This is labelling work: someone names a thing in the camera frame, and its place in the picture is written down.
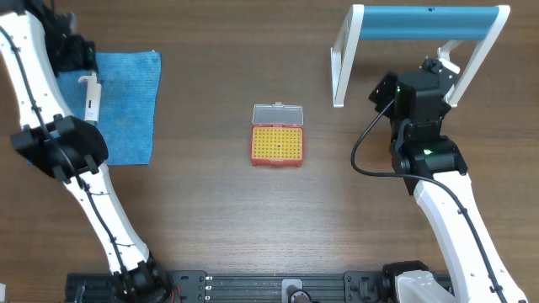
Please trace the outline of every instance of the blue towel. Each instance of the blue towel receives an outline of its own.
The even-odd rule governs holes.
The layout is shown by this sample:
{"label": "blue towel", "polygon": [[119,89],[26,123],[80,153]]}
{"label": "blue towel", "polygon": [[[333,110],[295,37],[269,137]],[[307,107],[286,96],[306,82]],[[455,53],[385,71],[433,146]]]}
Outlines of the blue towel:
{"label": "blue towel", "polygon": [[[103,84],[98,129],[109,148],[110,165],[150,163],[153,116],[161,54],[98,53],[98,81]],[[58,87],[73,114],[84,119],[87,83],[78,83],[87,71],[63,72]]]}

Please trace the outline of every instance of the blue bar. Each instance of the blue bar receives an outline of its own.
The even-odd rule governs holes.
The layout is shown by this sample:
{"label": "blue bar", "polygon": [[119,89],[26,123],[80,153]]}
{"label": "blue bar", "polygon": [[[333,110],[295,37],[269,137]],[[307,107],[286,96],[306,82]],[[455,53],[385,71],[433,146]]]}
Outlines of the blue bar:
{"label": "blue bar", "polygon": [[498,7],[365,6],[361,40],[483,40]]}

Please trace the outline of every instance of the open lid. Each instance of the open lid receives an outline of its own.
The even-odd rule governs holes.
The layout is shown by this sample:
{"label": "open lid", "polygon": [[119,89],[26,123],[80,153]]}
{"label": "open lid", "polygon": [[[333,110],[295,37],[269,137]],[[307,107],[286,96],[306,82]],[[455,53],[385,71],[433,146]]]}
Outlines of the open lid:
{"label": "open lid", "polygon": [[303,107],[299,105],[256,104],[253,110],[254,125],[303,125]]}

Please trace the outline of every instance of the wooden table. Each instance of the wooden table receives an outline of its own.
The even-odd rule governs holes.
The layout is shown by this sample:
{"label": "wooden table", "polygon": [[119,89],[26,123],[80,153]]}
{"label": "wooden table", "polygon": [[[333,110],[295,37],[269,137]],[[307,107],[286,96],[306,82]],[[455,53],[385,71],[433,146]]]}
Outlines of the wooden table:
{"label": "wooden table", "polygon": [[[442,42],[361,42],[345,108],[334,109],[329,48],[351,4],[57,2],[58,11],[78,16],[81,33],[99,51],[162,54],[152,163],[110,173],[131,224],[166,268],[343,273],[412,259],[446,268],[403,181],[364,177],[350,166],[352,146],[376,115],[370,91],[388,69],[413,70]],[[429,1],[444,4],[469,2]],[[539,2],[509,4],[504,31],[443,133],[470,167],[499,255],[535,301]],[[452,59],[463,68],[471,51],[471,44],[462,46]],[[60,301],[67,273],[107,272],[108,266],[78,203],[12,150],[9,135],[19,131],[19,115],[6,72],[0,80],[0,282],[10,300]],[[276,101],[304,107],[301,168],[251,167],[253,105]],[[360,165],[391,169],[388,143],[383,120],[358,152]]]}

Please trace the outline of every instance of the cable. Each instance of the cable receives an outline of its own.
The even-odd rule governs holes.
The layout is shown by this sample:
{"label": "cable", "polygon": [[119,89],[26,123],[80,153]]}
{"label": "cable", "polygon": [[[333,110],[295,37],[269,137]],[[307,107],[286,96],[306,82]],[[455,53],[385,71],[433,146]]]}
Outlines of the cable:
{"label": "cable", "polygon": [[84,192],[88,196],[88,200],[90,204],[92,205],[93,212],[95,213],[96,217],[99,220],[99,223],[101,223],[101,226],[104,228],[105,232],[109,236],[110,243],[112,244],[112,247],[115,250],[116,258],[118,259],[118,263],[120,264],[120,273],[126,274],[127,269],[125,268],[123,260],[120,256],[120,251],[118,249],[118,245],[116,244],[115,237],[112,235],[112,232],[110,232],[110,229],[107,227],[106,223],[101,217],[101,214],[99,213],[97,207],[95,206],[95,203],[93,202],[93,198],[92,198],[92,193],[90,193],[90,187],[80,178],[77,169],[75,169],[75,167],[72,165],[71,160],[66,155],[66,153],[61,149],[60,144],[58,144],[56,139],[51,135],[51,133],[49,132],[49,130],[47,129],[45,125],[45,122],[43,121],[43,117],[41,116],[41,108],[38,107],[37,103],[35,102],[34,95],[32,94],[32,90],[30,89],[30,85],[28,82],[28,77],[26,76],[26,71],[24,69],[23,62],[20,58],[20,54],[19,54],[20,48],[18,48],[14,44],[13,38],[8,34],[8,32],[6,32],[6,30],[2,26],[0,26],[0,32],[2,32],[2,34],[8,41],[9,45],[11,46],[11,50],[15,54],[15,58],[17,59],[17,63],[19,64],[21,77],[23,78],[24,87],[26,88],[26,92],[28,93],[29,101],[32,104],[32,110],[34,110],[35,115],[37,116],[37,120],[40,122],[40,128],[41,128],[41,131],[43,132],[43,135],[53,145],[53,147],[56,148],[60,152],[61,156],[63,157],[72,175],[77,180],[77,184],[79,188],[84,190]]}
{"label": "cable", "polygon": [[361,142],[365,137],[369,134],[372,127],[380,120],[380,118],[386,113],[386,111],[395,103],[395,99],[393,99],[386,107],[378,114],[378,116],[367,126],[363,134],[360,136],[360,138],[357,140],[357,142],[354,145],[354,148],[352,148],[352,154],[350,156],[350,162],[352,163],[352,167],[354,170],[358,173],[364,174],[366,176],[372,176],[372,177],[383,177],[383,178],[411,178],[416,179],[419,181],[425,181],[432,184],[435,184],[439,186],[440,188],[444,189],[447,194],[455,201],[456,206],[458,207],[459,211],[461,211],[461,215],[464,215],[464,219],[466,220],[466,223],[468,224],[470,231],[472,232],[473,239],[478,245],[479,253],[481,254],[481,257],[483,258],[483,261],[485,263],[485,268],[488,272],[488,277],[492,281],[492,292],[496,292],[498,295],[500,301],[502,303],[507,303],[507,300],[505,299],[504,293],[502,292],[503,287],[498,283],[498,280],[496,279],[496,275],[494,274],[494,271],[492,269],[492,265],[490,264],[490,261],[488,260],[487,253],[485,252],[485,249],[483,247],[483,244],[481,243],[481,239],[479,238],[478,231],[475,229],[475,226],[473,225],[472,219],[470,218],[470,215],[467,213],[467,209],[462,205],[462,202],[458,199],[455,193],[453,193],[447,186],[445,186],[442,182],[436,181],[434,179],[413,175],[413,174],[407,174],[407,173],[375,173],[375,172],[369,172],[364,169],[361,169],[355,164],[355,154],[357,152],[357,148],[360,146]]}

